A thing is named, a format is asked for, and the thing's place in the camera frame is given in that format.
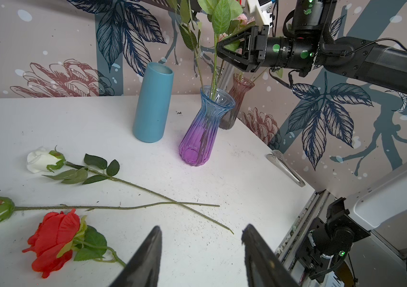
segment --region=brown glass vase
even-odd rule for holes
[[[234,85],[232,86],[232,89],[230,89],[229,95],[234,98],[235,107],[227,112],[221,119],[221,122],[219,123],[219,127],[221,129],[230,129],[234,126],[235,119],[240,111],[241,102],[245,97],[245,93],[254,87],[254,83],[252,81],[246,77],[240,76],[239,74],[234,74],[232,79],[234,81]]]

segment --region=green sticker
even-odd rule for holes
[[[278,51],[280,51],[280,45],[278,44],[273,45],[272,50],[274,50],[274,53],[278,53]]]
[[[303,51],[301,52],[301,58],[302,58],[302,59],[305,59],[305,58],[307,58],[308,56],[309,56],[309,51],[303,50]]]

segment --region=metal tongs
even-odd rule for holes
[[[272,153],[273,154],[266,155],[267,159],[271,163],[275,164],[277,168],[281,169],[286,175],[288,175],[298,186],[304,187],[305,182],[294,169],[289,167],[283,158],[283,153],[281,153],[279,150],[273,150]]]

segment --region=red flower print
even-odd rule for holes
[[[263,112],[258,114],[257,108],[249,110],[248,114],[243,112],[241,121],[266,145],[269,144],[278,132],[277,122],[275,122],[274,117]]]
[[[22,251],[36,253],[38,258],[31,264],[31,268],[36,272],[42,272],[42,278],[47,278],[52,271],[60,270],[73,256],[73,251],[69,250],[57,258],[63,246],[72,242],[79,230],[80,220],[75,211],[71,210],[67,214],[63,211],[46,214],[38,230],[28,239],[31,247]]]
[[[111,82],[107,77],[88,64],[74,59],[64,61],[63,64],[51,64],[45,67],[31,63],[33,72],[23,73],[28,81],[28,88],[18,86],[11,90],[22,97],[70,97],[70,96],[99,96],[114,95]]]

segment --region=white tabletop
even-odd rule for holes
[[[18,206],[138,206],[163,201],[113,181],[64,185],[25,168],[39,146],[57,149],[82,164],[85,153],[117,159],[117,177],[177,201],[220,204],[192,206],[228,230],[175,205],[140,210],[77,210],[101,232],[119,257],[129,261],[155,225],[163,233],[159,287],[247,286],[241,233],[255,226],[271,249],[289,231],[314,192],[301,188],[265,155],[270,149],[239,120],[219,129],[209,161],[185,164],[178,145],[200,108],[199,95],[172,97],[164,137],[144,143],[132,134],[137,97],[0,99],[0,196]],[[35,254],[27,239],[47,211],[16,212],[0,224],[0,286],[108,286],[119,264],[68,261],[47,279],[31,269]]]

